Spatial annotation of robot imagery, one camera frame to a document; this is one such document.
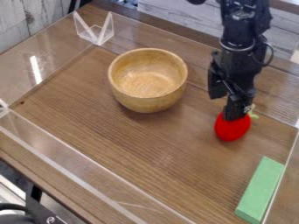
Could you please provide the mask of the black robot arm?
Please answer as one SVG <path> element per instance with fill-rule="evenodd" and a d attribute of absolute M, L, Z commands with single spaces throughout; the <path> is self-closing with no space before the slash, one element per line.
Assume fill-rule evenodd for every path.
<path fill-rule="evenodd" d="M 256 96 L 255 78 L 273 59 L 264 35 L 271 28 L 268 0 L 217 0 L 223 33 L 220 49 L 211 53 L 208 93 L 211 99 L 228 97 L 223 119 L 243 118 Z"/>

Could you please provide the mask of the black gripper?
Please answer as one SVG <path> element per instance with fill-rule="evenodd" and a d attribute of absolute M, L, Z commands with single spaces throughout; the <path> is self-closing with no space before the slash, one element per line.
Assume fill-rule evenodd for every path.
<path fill-rule="evenodd" d="M 211 99 L 229 94 L 223 118 L 232 122 L 243 118 L 252 108 L 255 76 L 268 65 L 264 62 L 268 43 L 265 40 L 255 40 L 251 46 L 243 46 L 220 41 L 220 46 L 220 50 L 211 54 L 208 93 Z"/>

